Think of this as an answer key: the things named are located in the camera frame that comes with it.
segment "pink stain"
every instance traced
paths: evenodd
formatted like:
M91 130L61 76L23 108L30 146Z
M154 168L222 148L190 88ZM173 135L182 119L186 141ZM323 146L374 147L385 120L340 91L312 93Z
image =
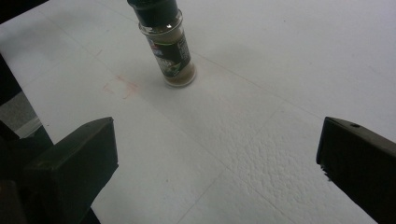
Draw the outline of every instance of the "pink stain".
M115 93L115 91L119 92L122 96L122 99L127 99L128 97L134 95L137 92L138 86L133 82L126 80L124 77L116 76L116 78L111 79L108 83L103 87L104 91L109 93Z

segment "white surface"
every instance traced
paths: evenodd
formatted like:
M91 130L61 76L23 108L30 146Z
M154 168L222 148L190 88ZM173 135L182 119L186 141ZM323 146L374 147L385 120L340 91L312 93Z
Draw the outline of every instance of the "white surface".
M374 223L315 163L325 116L396 141L396 4L178 0L197 79L164 86L121 0L50 0L0 51L54 142L115 120L102 223Z

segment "stain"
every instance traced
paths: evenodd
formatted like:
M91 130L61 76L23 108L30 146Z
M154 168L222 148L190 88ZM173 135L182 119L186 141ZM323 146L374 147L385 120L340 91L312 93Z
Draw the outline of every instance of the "stain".
M121 76L110 79L103 87L103 91L115 94L124 100L137 93L137 90L136 84Z
M96 56L99 56L100 53L102 53L102 50L99 50L99 52L96 54Z
M114 94L114 91L111 90L108 86L109 86L109 83L107 83L107 84L103 87L103 90L104 90L104 91L107 91L107 92L109 92L109 93Z
M379 74L379 73L375 70L375 68L373 68L371 65L369 65L369 68L370 68L370 70L371 70L372 72L374 72L374 73L376 73L376 74Z

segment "jar lid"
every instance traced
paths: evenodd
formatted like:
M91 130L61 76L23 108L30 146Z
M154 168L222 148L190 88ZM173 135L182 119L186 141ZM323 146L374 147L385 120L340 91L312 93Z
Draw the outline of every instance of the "jar lid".
M167 25L178 13L176 0L128 0L128 4L146 27Z

